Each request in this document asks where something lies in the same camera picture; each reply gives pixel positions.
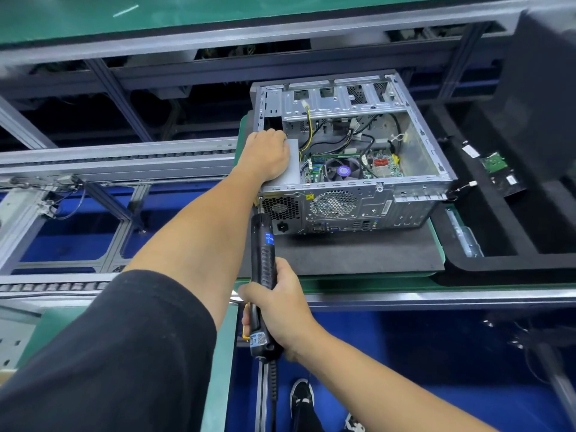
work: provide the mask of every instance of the forearm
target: forearm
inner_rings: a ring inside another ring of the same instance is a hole
[[[159,230],[126,270],[151,269],[181,283],[205,305],[219,328],[261,183],[255,175],[235,168]]]
[[[298,361],[371,432],[494,432],[320,327]]]

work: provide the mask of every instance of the open metal computer chassis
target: open metal computer chassis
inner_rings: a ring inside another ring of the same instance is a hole
[[[275,234],[418,227],[436,203],[446,200],[456,176],[395,71],[261,83],[252,93],[254,130],[265,129],[270,121],[278,126],[281,119],[287,137],[300,144],[309,135],[306,106],[313,127],[320,122],[334,127],[333,119],[392,113],[405,134],[402,177],[307,183],[302,167],[292,165],[289,175],[264,184],[263,206]],[[291,161],[299,161],[296,142],[290,142]]]

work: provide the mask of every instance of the screwdriver power cord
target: screwdriver power cord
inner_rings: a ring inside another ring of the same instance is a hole
[[[276,432],[276,407],[278,405],[278,367],[276,361],[268,364],[268,385],[270,387],[270,430]]]

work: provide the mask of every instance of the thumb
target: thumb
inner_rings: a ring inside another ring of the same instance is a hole
[[[254,303],[259,308],[266,304],[271,293],[272,291],[256,282],[247,283],[238,289],[238,295],[244,302]]]

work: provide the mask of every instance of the qr code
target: qr code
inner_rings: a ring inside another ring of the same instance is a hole
[[[268,344],[266,334],[263,332],[256,332],[250,335],[250,347],[265,346]]]

